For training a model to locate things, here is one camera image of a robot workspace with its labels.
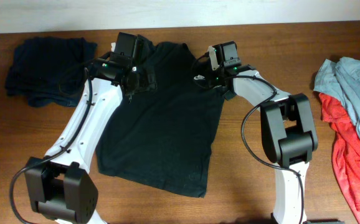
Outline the black Nike t-shirt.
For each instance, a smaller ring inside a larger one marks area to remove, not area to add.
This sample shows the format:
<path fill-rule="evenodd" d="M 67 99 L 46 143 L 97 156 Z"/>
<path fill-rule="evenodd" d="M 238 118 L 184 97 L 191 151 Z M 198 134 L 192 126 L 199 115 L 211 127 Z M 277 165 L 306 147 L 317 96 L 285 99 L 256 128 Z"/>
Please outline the black Nike t-shirt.
<path fill-rule="evenodd" d="M 124 97 L 96 148 L 98 170 L 203 197 L 224 93 L 194 83 L 191 70 L 205 65 L 196 63 L 186 44 L 143 43 L 141 67 L 154 69 L 157 89 Z"/>

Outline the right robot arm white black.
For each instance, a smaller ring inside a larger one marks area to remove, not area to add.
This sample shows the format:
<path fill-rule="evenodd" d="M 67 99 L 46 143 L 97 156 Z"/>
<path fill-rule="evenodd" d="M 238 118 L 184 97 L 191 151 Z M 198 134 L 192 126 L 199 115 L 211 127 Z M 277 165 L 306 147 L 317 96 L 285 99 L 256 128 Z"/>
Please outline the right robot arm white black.
<path fill-rule="evenodd" d="M 211 87 L 226 87 L 260 112 L 262 147 L 267 161 L 246 149 L 261 164 L 274 169 L 276 199 L 274 223 L 306 223 L 305 178 L 318 147 L 310 101 L 302 93 L 292 95 L 264 79 L 251 65 L 244 65 L 234 41 L 210 45 L 205 53 L 213 76 Z"/>

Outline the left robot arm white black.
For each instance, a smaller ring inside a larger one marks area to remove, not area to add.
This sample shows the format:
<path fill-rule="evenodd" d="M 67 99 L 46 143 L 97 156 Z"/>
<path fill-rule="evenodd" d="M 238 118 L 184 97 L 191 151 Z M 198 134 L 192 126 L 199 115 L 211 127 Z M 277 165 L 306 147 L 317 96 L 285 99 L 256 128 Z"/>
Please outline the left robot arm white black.
<path fill-rule="evenodd" d="M 141 68 L 147 46 L 144 37 L 120 32 L 110 52 L 86 64 L 82 95 L 64 131 L 43 158 L 30 157 L 20 171 L 33 212 L 57 223 L 104 222 L 89 176 L 92 157 L 124 97 L 157 89 L 153 69 Z"/>

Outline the folded navy blue garment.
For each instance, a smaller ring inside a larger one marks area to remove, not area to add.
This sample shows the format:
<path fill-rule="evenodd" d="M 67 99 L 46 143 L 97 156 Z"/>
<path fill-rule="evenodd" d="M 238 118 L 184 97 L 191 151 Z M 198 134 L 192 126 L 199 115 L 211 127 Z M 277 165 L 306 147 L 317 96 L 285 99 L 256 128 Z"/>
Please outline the folded navy blue garment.
<path fill-rule="evenodd" d="M 34 37 L 14 50 L 5 89 L 7 96 L 25 96 L 29 106 L 50 103 L 76 107 L 85 84 L 84 67 L 97 44 L 82 38 Z"/>

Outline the light grey-blue shirt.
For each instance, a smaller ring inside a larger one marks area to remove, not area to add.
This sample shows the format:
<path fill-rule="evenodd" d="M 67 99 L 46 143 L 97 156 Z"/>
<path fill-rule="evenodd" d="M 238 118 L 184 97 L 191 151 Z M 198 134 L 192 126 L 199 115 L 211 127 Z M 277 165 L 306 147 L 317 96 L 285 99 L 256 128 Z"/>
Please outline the light grey-blue shirt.
<path fill-rule="evenodd" d="M 314 91 L 332 96 L 347 111 L 360 138 L 360 60 L 326 59 L 315 76 Z"/>

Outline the red mesh shirt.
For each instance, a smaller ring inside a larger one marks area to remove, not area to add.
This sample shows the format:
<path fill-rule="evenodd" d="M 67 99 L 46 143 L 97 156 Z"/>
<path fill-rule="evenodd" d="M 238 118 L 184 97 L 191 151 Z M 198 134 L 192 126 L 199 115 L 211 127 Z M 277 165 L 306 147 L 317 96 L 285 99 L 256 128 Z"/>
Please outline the red mesh shirt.
<path fill-rule="evenodd" d="M 341 102 L 317 93 L 321 101 L 321 119 L 335 132 L 332 149 L 334 175 L 355 219 L 360 223 L 360 138 Z"/>

